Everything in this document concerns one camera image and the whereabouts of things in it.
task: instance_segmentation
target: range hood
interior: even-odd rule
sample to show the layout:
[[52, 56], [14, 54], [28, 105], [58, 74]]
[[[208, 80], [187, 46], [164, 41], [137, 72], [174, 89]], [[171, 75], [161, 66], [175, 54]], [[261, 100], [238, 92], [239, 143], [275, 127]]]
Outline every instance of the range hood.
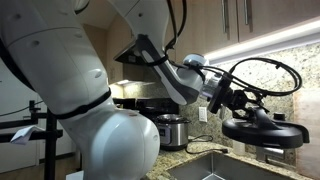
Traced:
[[135, 41], [117, 54], [114, 60], [123, 63], [123, 80], [117, 82], [118, 85], [147, 85], [158, 81], [158, 77], [152, 71], [152, 68], [144, 65], [145, 61], [135, 48]]

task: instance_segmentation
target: slow cooker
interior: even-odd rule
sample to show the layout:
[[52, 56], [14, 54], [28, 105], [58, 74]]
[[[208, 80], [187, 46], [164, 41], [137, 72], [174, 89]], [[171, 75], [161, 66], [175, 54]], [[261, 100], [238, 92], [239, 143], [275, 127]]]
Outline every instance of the slow cooker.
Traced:
[[179, 151], [188, 145], [188, 124], [177, 114], [164, 114], [156, 118], [155, 124], [160, 134], [160, 149]]

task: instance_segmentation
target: lid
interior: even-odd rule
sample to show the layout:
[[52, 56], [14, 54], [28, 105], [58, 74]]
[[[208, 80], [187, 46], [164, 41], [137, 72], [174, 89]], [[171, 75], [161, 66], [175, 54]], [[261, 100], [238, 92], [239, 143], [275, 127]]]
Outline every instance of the lid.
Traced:
[[163, 114], [157, 117], [158, 122], [166, 122], [166, 123], [189, 123], [186, 118], [178, 115], [178, 114]]

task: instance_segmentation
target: paper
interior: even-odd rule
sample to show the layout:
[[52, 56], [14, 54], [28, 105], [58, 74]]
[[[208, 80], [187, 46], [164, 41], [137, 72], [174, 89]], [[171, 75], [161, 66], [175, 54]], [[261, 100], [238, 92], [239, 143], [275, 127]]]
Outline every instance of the paper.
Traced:
[[12, 144], [26, 145], [33, 131], [44, 131], [35, 125], [20, 129], [11, 139]]

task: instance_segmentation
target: black stand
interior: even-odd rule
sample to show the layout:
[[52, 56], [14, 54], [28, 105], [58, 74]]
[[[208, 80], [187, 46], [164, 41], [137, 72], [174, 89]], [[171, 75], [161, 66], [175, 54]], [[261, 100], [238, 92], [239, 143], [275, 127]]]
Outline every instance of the black stand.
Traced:
[[[39, 109], [34, 108], [34, 101], [30, 101], [29, 110], [31, 112], [31, 119], [2, 122], [0, 123], [0, 129], [38, 124], [38, 119], [47, 119], [46, 131], [33, 132], [30, 140], [44, 139], [46, 141], [44, 180], [54, 180], [56, 142], [58, 138], [63, 136], [63, 131], [57, 130], [57, 120], [49, 109], [47, 113], [37, 113], [36, 111]], [[10, 142], [14, 134], [15, 133], [0, 134], [0, 143]]]

